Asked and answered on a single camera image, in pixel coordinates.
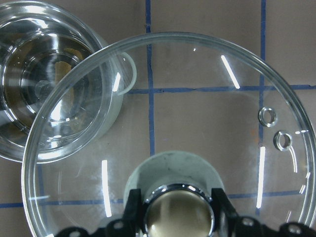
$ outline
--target metal bowl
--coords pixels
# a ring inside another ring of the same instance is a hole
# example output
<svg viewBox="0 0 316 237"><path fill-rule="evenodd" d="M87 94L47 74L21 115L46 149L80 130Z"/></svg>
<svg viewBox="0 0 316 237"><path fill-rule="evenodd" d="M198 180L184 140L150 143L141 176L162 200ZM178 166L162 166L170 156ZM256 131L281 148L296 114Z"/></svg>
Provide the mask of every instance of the metal bowl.
<svg viewBox="0 0 316 237"><path fill-rule="evenodd" d="M17 1L0 5L0 12L0 156L22 161L30 128L51 90L106 43L55 5ZM65 138L77 136L90 123L82 109L86 98L102 93L94 89L100 81L100 72L94 72L65 96L51 115L51 130L58 130L58 137L42 144L43 149L62 147Z"/></svg>

